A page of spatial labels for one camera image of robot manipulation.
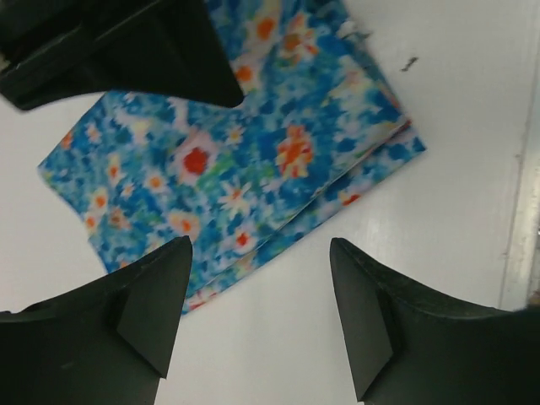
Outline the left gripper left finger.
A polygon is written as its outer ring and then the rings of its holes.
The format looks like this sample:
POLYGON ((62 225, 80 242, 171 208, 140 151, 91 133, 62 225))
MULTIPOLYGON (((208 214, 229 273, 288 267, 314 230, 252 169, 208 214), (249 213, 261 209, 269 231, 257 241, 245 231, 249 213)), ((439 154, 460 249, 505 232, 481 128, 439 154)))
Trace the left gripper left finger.
POLYGON ((154 403, 191 266, 192 243, 177 237, 84 286, 4 311, 2 403, 154 403))

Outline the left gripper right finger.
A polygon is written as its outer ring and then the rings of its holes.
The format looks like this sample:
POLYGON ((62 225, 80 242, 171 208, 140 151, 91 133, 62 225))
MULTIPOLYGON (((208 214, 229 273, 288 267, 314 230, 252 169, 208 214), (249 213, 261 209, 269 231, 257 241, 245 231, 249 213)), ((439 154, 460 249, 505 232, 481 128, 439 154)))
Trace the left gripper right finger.
POLYGON ((330 246, 334 294, 363 404, 536 404, 539 309, 453 298, 343 238, 330 246))

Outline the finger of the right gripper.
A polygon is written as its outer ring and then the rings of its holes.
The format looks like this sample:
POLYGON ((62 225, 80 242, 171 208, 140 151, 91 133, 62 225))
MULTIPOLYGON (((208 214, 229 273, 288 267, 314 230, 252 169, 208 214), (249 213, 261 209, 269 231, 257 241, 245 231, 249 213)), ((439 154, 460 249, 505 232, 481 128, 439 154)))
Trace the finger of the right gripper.
POLYGON ((112 90, 244 98, 202 1, 4 1, 1 61, 1 94, 22 111, 112 90))

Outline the blue floral skirt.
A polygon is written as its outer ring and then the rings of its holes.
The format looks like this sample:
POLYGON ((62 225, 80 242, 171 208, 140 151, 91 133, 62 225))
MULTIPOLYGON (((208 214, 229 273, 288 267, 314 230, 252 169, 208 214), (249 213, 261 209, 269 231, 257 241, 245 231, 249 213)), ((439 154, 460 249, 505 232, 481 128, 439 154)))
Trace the blue floral skirt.
POLYGON ((233 108, 104 94, 39 164, 108 272, 177 236, 206 304, 424 151, 342 1, 209 1, 233 108))

